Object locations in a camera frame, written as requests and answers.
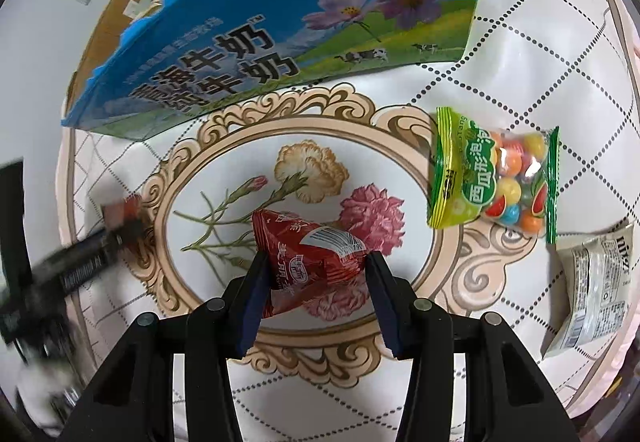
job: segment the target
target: diamond dotted pattern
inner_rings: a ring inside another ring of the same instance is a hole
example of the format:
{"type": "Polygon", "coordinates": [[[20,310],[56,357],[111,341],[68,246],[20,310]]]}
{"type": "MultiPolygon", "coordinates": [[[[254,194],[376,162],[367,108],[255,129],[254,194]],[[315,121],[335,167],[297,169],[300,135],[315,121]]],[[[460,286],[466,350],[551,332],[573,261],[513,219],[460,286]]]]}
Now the diamond dotted pattern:
{"type": "MultiPolygon", "coordinates": [[[[366,74],[345,81],[378,106],[409,103],[432,112],[451,105],[486,126],[516,132],[559,124],[561,233],[608,229],[625,216],[637,219],[640,164],[630,160],[640,151],[638,104],[607,0],[479,0],[459,62],[393,72],[397,75],[366,74]]],[[[203,121],[186,122],[140,143],[76,131],[73,216],[78,237],[100,226],[101,203],[139,191],[174,145],[193,138],[203,121]]],[[[543,242],[508,271],[530,270],[535,260],[546,272],[507,278],[491,310],[510,323],[567,406],[613,336],[543,361],[542,351],[566,314],[566,289],[561,267],[549,265],[543,242]]],[[[139,313],[160,314],[124,262],[84,286],[80,300],[98,364],[139,313]]],[[[186,438],[183,365],[176,357],[174,421],[176,434],[186,438]]],[[[410,362],[383,358],[373,374],[343,389],[298,376],[264,375],[235,362],[228,367],[243,437],[251,442],[392,441],[410,374],[410,362]]],[[[454,378],[451,440],[461,440],[463,356],[456,356],[454,378]]]]}

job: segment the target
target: flower print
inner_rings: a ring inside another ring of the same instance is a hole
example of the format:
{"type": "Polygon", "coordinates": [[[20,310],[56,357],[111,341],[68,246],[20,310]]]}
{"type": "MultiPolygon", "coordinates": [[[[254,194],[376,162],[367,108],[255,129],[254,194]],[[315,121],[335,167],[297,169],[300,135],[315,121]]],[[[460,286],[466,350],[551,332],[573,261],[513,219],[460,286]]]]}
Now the flower print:
{"type": "Polygon", "coordinates": [[[269,180],[264,175],[253,177],[251,180],[248,181],[247,189],[250,192],[259,191],[260,189],[265,187],[268,182],[269,182],[269,180]]]}
{"type": "Polygon", "coordinates": [[[419,21],[429,23],[442,14],[438,0],[380,0],[378,8],[385,19],[396,18],[396,26],[402,30],[413,28],[419,21]]]}
{"type": "Polygon", "coordinates": [[[340,23],[359,22],[376,6],[376,0],[318,0],[324,12],[307,14],[302,21],[313,30],[325,30],[340,23]]]}
{"type": "Polygon", "coordinates": [[[298,200],[306,204],[317,204],[324,197],[339,195],[342,183],[349,178],[349,171],[335,159],[334,152],[310,139],[282,146],[273,173],[281,183],[294,175],[304,178],[305,184],[295,193],[298,200]]]}
{"type": "Polygon", "coordinates": [[[369,299],[364,271],[345,284],[336,285],[331,292],[303,304],[305,310],[324,321],[347,317],[361,308],[369,299]]]}
{"type": "Polygon", "coordinates": [[[249,180],[245,181],[238,189],[234,190],[227,198],[226,204],[232,204],[239,198],[248,195],[249,193],[253,193],[254,191],[259,191],[264,186],[268,184],[269,180],[264,175],[260,175],[257,177],[249,178],[249,180]]]}
{"type": "Polygon", "coordinates": [[[394,247],[402,247],[404,213],[400,206],[404,203],[386,194],[375,184],[359,187],[351,196],[340,202],[342,211],[338,221],[341,228],[360,238],[369,250],[379,250],[385,256],[394,247]]]}

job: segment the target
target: green candy bag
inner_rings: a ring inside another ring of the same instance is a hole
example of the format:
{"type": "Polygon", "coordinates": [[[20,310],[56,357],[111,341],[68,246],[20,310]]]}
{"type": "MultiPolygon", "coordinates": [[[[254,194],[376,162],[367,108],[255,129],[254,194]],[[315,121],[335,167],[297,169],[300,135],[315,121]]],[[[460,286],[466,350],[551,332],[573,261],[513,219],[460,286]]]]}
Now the green candy bag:
{"type": "Polygon", "coordinates": [[[493,132],[448,106],[437,118],[429,225],[444,229],[482,215],[525,236],[546,231],[555,243],[558,128],[493,132]]]}

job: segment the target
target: red candy wrapper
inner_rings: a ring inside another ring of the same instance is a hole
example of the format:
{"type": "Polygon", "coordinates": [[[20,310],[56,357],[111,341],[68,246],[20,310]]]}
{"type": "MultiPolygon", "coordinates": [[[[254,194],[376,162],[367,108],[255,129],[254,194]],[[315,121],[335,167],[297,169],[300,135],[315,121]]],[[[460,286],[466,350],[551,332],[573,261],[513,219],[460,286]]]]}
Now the red candy wrapper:
{"type": "Polygon", "coordinates": [[[267,209],[255,211],[252,223],[256,244],[269,253],[273,272],[263,317],[334,292],[364,269],[367,247],[346,231],[267,209]]]}
{"type": "Polygon", "coordinates": [[[130,194],[126,199],[102,206],[102,218],[107,229],[117,229],[129,220],[140,218],[142,197],[130,194]]]}

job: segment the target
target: barcode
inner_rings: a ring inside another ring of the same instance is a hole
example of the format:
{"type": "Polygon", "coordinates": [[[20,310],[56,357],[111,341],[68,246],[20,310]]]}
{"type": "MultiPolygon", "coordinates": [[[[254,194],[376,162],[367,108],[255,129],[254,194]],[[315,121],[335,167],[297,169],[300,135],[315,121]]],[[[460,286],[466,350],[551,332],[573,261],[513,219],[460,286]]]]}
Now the barcode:
{"type": "Polygon", "coordinates": [[[308,232],[300,241],[300,245],[327,248],[341,258],[346,258],[359,250],[367,250],[364,243],[346,231],[322,226],[308,232]]]}
{"type": "Polygon", "coordinates": [[[585,317],[587,317],[587,314],[582,314],[575,320],[574,328],[571,330],[571,336],[564,345],[565,348],[573,348],[575,346],[575,343],[578,342],[578,338],[580,337],[580,333],[582,332],[582,325],[584,324],[585,317]]]}

